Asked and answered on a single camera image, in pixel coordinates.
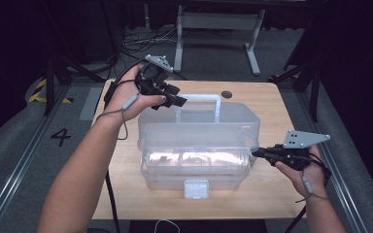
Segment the tabletop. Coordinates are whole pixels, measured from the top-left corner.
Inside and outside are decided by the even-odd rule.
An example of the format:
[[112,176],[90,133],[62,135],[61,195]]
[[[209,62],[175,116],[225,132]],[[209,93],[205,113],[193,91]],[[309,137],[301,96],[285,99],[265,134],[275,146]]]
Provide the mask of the tabletop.
[[[95,113],[104,109],[103,95]],[[180,94],[218,94],[228,90],[224,102],[246,104],[259,118],[259,146],[281,144],[293,129],[281,94],[272,83],[168,81]],[[138,118],[127,122],[128,138],[118,141],[110,164],[110,176],[119,219],[233,219],[295,217],[304,204],[290,180],[265,159],[258,158],[251,172],[235,190],[210,190],[208,199],[185,199],[183,190],[152,190],[140,172],[142,152],[137,148]],[[106,185],[93,219],[111,219]]]

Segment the forearm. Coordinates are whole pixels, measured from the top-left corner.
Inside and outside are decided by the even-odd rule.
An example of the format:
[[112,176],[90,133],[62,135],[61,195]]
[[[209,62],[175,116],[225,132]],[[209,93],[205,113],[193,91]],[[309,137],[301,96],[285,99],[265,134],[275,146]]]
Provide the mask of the forearm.
[[101,117],[85,135],[52,184],[39,231],[86,231],[98,203],[120,123]]
[[328,199],[311,196],[306,202],[307,222],[310,232],[346,232]]

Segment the metal frame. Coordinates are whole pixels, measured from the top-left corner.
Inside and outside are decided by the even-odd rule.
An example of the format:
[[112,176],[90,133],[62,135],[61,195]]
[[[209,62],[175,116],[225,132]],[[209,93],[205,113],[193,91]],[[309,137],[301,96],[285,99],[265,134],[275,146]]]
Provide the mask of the metal frame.
[[47,116],[44,116],[42,118],[37,129],[35,130],[35,133],[31,141],[29,142],[22,157],[17,163],[16,168],[14,169],[13,173],[9,176],[7,182],[5,183],[4,188],[0,193],[0,219],[2,218],[3,214],[7,210],[9,204],[11,203],[12,198],[17,192],[17,188],[19,187],[23,177],[26,174],[26,171],[28,170],[29,165],[32,163],[32,160],[35,157],[38,146],[42,141],[42,137],[46,132],[48,126],[50,125],[50,122],[53,116],[55,115],[56,110],[60,106],[60,103],[62,103],[62,100],[65,98],[68,89],[68,85],[62,85],[59,88],[55,96],[53,108]]
[[[311,118],[308,107],[308,99],[304,93],[296,93],[298,101],[304,111],[305,116],[308,118],[308,122],[310,123],[311,128],[315,133],[322,134],[322,131],[319,125]],[[354,202],[353,196],[349,188],[347,187],[346,182],[342,178],[341,172],[338,169],[338,166],[329,150],[328,145],[326,142],[318,144],[319,148],[322,152],[322,160],[326,164],[326,166],[331,170],[332,176],[331,181],[335,187],[335,190],[338,194],[338,198],[340,199],[341,204],[343,205],[344,211],[350,222],[350,225],[354,232],[368,232],[365,227],[365,223],[362,220],[361,215],[359,214],[359,210],[356,207],[356,203]]]
[[180,72],[183,61],[183,29],[184,28],[213,28],[213,29],[233,29],[252,30],[251,40],[245,44],[245,51],[251,64],[251,69],[255,76],[260,75],[259,66],[256,62],[254,47],[259,34],[265,10],[260,10],[257,15],[230,15],[230,14],[203,14],[185,13],[183,6],[178,7],[177,21],[177,48],[175,52],[174,71]]

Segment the number 4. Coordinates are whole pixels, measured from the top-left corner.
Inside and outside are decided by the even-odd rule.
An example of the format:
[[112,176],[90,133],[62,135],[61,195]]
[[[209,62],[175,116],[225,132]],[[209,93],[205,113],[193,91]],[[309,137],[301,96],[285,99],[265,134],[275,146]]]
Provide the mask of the number 4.
[[63,140],[71,138],[71,136],[66,135],[67,133],[68,133],[68,130],[66,128],[63,128],[63,129],[59,130],[58,132],[54,133],[51,136],[51,138],[60,139],[59,146],[62,147]]

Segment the metal bracket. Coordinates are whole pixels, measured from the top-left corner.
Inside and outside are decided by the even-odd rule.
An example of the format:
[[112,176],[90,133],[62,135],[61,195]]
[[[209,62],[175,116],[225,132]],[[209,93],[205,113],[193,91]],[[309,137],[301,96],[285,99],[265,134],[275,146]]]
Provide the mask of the metal bracket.
[[155,64],[156,66],[168,71],[170,73],[174,72],[174,67],[170,66],[168,61],[166,60],[166,56],[152,56],[150,54],[145,56],[145,59],[148,60],[150,63]]
[[285,149],[305,149],[313,144],[328,141],[329,139],[331,139],[329,135],[289,130],[283,147]]

